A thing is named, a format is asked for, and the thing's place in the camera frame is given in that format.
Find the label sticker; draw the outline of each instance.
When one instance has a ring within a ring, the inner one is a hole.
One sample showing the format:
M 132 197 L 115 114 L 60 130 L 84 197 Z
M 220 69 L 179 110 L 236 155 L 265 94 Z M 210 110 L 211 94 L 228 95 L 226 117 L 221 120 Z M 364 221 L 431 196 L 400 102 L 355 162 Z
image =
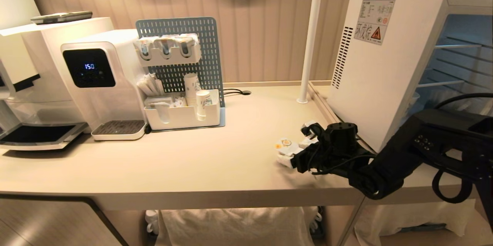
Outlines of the label sticker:
M 395 2 L 396 0 L 363 0 L 354 33 L 355 39 L 381 45 Z

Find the black cable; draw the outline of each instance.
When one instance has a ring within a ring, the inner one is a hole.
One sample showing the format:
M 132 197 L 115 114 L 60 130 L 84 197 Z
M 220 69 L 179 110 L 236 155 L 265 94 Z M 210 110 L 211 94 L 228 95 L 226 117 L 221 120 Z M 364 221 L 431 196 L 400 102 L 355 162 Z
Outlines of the black cable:
M 435 109 L 439 109 L 440 107 L 446 104 L 450 104 L 451 102 L 457 102 L 458 100 L 470 99 L 474 97 L 493 97 L 493 93 L 471 93 L 471 94 L 460 95 L 457 97 L 451 97 L 449 100 L 445 100 L 437 104 L 437 106 L 435 106 Z
M 320 141 L 319 141 L 319 145 L 317 146 L 317 149 L 315 150 L 315 153 L 312 156 L 310 156 L 310 159 L 308 160 L 308 163 L 307 163 L 308 172 L 312 172 L 311 171 L 312 168 L 311 168 L 310 165 L 312 165 L 313 157 L 315 157 L 319 153 L 319 149 L 320 149 L 320 146 L 321 145 L 322 145 L 322 143 L 320 143 Z
M 327 174 L 330 174 L 330 172 L 331 172 L 332 170 L 334 170 L 334 169 L 336 169 L 336 168 L 338 168 L 338 167 L 340 167 L 340 166 L 342 166 L 342 165 L 345 165 L 346 163 L 348 163 L 348 162 L 350 162 L 350 161 L 353 161 L 353 160 L 355 160 L 355 159 L 362 158 L 362 157 L 375 158 L 375 156 L 370 156 L 370 155 L 361 155 L 361 156 L 353 157 L 353 158 L 350 158 L 350 159 L 348 159 L 348 160 L 346 160 L 346 161 L 344 161 L 344 162 L 341 162 L 340 164 L 338 164 L 338 165 L 336 165 L 336 166 L 333 166 L 333 167 L 331 167 L 331 168 L 329 168 L 329 169 L 327 169 L 327 170 L 324 170 L 324 171 L 322 171 L 322 172 L 314 172 L 314 173 L 312 173 L 312 174 L 313 174 L 313 175 L 327 175 Z
M 238 95 L 243 95 L 241 92 L 226 92 L 224 95 L 229 95 L 229 94 L 238 94 Z
M 243 91 L 240 90 L 240 89 L 236 89 L 236 88 L 227 88 L 227 89 L 223 89 L 223 91 L 226 91 L 226 90 L 236 90 L 238 92 L 240 92 L 241 94 L 243 94 Z
M 233 90 L 233 92 L 226 92 L 226 93 L 224 93 L 224 91 L 226 91 L 226 90 Z M 236 88 L 223 89 L 223 95 L 230 95 L 230 94 L 250 95 L 251 93 L 252 93 L 251 91 L 248 91 L 248 90 L 240 90 L 240 89 L 236 89 Z

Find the white pole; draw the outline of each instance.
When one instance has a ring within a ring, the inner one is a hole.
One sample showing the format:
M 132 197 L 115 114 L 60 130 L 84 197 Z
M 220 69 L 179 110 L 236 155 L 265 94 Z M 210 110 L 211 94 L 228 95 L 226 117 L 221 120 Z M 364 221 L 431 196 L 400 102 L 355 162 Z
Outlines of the white pole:
M 319 21 L 320 0 L 312 0 L 310 21 L 308 22 L 307 46 L 305 48 L 305 60 L 303 62 L 303 74 L 301 77 L 300 97 L 296 100 L 300 104 L 306 104 L 308 81 L 310 80 L 310 68 L 312 67 L 313 48 L 317 35 L 317 23 Z

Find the drip tray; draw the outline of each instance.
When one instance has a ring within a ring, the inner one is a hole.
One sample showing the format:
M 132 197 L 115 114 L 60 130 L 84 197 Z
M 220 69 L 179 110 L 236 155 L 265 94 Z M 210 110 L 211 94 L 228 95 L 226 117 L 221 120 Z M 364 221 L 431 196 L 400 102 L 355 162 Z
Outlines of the drip tray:
M 87 127 L 87 123 L 19 124 L 0 136 L 0 148 L 20 151 L 63 149 Z
M 94 140 L 136 140 L 144 135 L 144 120 L 114 120 L 101 124 L 91 134 Z

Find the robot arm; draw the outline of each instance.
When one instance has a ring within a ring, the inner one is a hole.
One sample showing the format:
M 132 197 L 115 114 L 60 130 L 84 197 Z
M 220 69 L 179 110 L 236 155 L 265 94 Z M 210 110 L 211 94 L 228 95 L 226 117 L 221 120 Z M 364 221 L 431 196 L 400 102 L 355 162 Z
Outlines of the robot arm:
M 404 179 L 425 163 L 439 169 L 432 188 L 446 202 L 463 202 L 475 184 L 493 226 L 491 117 L 426 109 L 411 116 L 378 155 L 357 143 L 357 126 L 352 123 L 331 124 L 325 130 L 313 124 L 302 132 L 315 133 L 319 142 L 291 160 L 298 172 L 315 169 L 312 174 L 343 176 L 366 197 L 378 200 L 401 188 Z M 461 160 L 447 156 L 452 149 L 462 152 Z M 440 192 L 439 181 L 444 172 L 462 179 L 461 191 L 456 197 L 447 198 Z

